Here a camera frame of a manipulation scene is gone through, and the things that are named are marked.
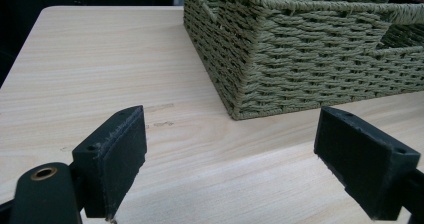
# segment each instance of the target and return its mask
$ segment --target clamp screw hole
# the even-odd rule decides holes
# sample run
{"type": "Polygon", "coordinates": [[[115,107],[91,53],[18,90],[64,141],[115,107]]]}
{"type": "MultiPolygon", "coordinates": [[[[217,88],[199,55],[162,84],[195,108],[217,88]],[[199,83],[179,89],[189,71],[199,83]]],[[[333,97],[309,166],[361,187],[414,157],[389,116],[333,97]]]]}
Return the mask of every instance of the clamp screw hole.
{"type": "Polygon", "coordinates": [[[45,168],[42,168],[42,169],[34,172],[31,175],[31,180],[42,181],[42,180],[45,180],[47,178],[54,176],[54,174],[56,174],[56,172],[57,172],[57,168],[55,168],[55,167],[45,167],[45,168]]]}
{"type": "Polygon", "coordinates": [[[395,151],[398,152],[398,153],[400,153],[400,154],[405,154],[406,153],[406,151],[404,149],[402,149],[402,148],[396,148],[395,151]]]}

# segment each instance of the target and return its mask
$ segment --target wicker basket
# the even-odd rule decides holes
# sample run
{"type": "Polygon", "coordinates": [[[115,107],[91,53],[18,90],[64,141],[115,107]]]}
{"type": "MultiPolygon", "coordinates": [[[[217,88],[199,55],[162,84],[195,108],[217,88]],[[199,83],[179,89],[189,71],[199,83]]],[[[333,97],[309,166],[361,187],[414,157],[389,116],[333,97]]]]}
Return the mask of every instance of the wicker basket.
{"type": "Polygon", "coordinates": [[[424,90],[424,4],[185,0],[185,27],[236,120],[424,90]]]}

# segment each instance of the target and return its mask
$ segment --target black clamp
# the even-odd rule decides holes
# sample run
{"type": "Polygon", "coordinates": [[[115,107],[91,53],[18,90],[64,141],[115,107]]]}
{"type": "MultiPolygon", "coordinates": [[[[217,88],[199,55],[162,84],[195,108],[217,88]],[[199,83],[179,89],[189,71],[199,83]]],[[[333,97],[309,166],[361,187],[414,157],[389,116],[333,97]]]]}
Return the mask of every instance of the black clamp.
{"type": "Polygon", "coordinates": [[[23,174],[15,198],[0,205],[0,223],[113,220],[147,152],[142,106],[115,113],[73,151],[73,162],[48,163],[23,174]]]}
{"type": "Polygon", "coordinates": [[[359,117],[323,107],[314,152],[373,220],[396,220],[401,207],[410,223],[424,223],[420,153],[359,117]]]}

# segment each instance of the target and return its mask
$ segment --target black plastic part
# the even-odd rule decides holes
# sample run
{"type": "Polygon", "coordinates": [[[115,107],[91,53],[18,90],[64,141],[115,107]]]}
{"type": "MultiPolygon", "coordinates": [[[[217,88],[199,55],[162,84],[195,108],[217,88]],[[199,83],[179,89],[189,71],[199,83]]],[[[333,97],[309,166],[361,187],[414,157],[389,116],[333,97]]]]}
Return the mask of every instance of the black plastic part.
{"type": "Polygon", "coordinates": [[[22,175],[9,223],[82,223],[69,167],[48,163],[22,175]]]}
{"type": "Polygon", "coordinates": [[[323,107],[314,152],[374,220],[396,220],[420,154],[355,115],[323,107]]]}
{"type": "Polygon", "coordinates": [[[403,183],[403,206],[412,213],[410,223],[424,223],[424,174],[418,170],[403,183]]]}
{"type": "Polygon", "coordinates": [[[69,165],[69,168],[71,169],[71,176],[74,184],[74,191],[75,191],[75,197],[77,198],[77,207],[78,210],[82,210],[90,196],[90,193],[88,193],[88,189],[91,189],[87,187],[87,182],[84,176],[82,176],[81,173],[78,173],[75,168],[75,163],[71,163],[69,165]]]}
{"type": "Polygon", "coordinates": [[[143,107],[115,113],[73,151],[72,169],[84,179],[87,217],[113,219],[147,151],[143,107]]]}
{"type": "Polygon", "coordinates": [[[0,205],[0,223],[9,223],[12,212],[13,200],[2,203],[0,205]]]}

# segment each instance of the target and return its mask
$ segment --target wood grain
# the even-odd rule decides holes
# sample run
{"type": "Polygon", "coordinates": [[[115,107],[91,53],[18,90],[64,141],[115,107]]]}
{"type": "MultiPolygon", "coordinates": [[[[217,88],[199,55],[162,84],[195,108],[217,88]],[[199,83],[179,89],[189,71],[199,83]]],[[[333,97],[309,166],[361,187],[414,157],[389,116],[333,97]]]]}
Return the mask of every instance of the wood grain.
{"type": "MultiPolygon", "coordinates": [[[[182,17],[181,8],[42,12],[0,90],[0,202],[25,171],[69,164],[103,121],[141,104],[147,161],[118,223],[373,223],[313,154],[319,110],[233,121],[182,17]]],[[[424,152],[423,104],[417,92],[337,107],[424,152]]],[[[402,210],[396,223],[408,218],[402,210]]]]}

